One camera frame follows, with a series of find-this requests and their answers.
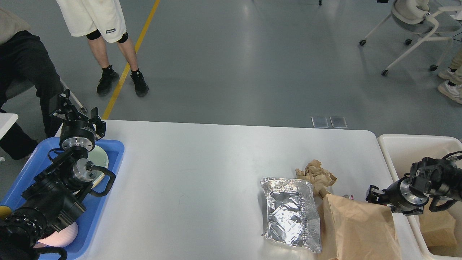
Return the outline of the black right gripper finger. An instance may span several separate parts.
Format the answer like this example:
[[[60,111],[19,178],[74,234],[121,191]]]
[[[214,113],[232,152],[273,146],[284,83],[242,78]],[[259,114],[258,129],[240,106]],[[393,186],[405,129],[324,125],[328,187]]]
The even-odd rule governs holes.
[[[379,205],[389,205],[391,201],[389,199],[389,192],[387,189],[379,189],[375,185],[370,185],[367,191],[365,198],[366,202],[379,204]]]

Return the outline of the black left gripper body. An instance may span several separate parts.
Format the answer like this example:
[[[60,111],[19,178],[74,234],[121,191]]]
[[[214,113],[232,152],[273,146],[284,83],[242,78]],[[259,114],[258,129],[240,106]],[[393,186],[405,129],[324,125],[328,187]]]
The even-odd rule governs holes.
[[[64,121],[60,134],[60,147],[84,147],[88,152],[95,146],[95,128],[86,121]]]

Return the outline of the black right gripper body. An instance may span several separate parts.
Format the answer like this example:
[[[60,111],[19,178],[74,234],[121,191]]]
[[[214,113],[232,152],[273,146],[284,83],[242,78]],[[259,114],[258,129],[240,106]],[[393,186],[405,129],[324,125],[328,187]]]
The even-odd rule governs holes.
[[[409,180],[409,177],[403,177],[384,190],[388,199],[386,204],[393,213],[401,213],[405,216],[421,215],[429,198],[414,194],[410,189]]]

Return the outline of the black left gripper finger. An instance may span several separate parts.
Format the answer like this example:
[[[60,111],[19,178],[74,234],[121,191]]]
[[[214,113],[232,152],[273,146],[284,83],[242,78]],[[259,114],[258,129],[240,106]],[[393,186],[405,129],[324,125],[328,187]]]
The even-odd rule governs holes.
[[[70,100],[71,91],[65,90],[50,100],[50,116],[57,117],[65,122],[88,123],[88,117],[81,113]]]
[[[106,134],[106,122],[99,116],[99,109],[94,107],[90,112],[90,118],[88,122],[94,126],[95,139],[100,140],[105,137]]]

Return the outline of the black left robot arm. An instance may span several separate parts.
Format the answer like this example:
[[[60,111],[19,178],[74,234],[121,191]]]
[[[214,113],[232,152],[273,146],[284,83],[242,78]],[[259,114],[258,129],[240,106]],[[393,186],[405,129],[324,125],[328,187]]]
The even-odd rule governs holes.
[[[71,103],[70,93],[67,89],[52,99],[56,108],[51,115],[63,120],[62,153],[22,193],[25,203],[1,220],[2,260],[37,260],[40,255],[54,253],[66,260],[63,247],[36,248],[36,243],[52,231],[63,231],[75,223],[86,211],[84,198],[88,194],[106,196],[116,179],[111,170],[88,159],[96,140],[106,131],[98,108],[87,117]]]

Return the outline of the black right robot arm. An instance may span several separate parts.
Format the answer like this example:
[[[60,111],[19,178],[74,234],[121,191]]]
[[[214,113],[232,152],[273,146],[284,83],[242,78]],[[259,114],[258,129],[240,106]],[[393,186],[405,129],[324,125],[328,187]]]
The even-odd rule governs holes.
[[[432,212],[445,211],[461,201],[462,170],[455,164],[458,160],[461,160],[461,151],[441,159],[424,157],[387,189],[379,190],[371,185],[365,200],[389,205],[392,212],[405,216],[423,214],[426,204]]]

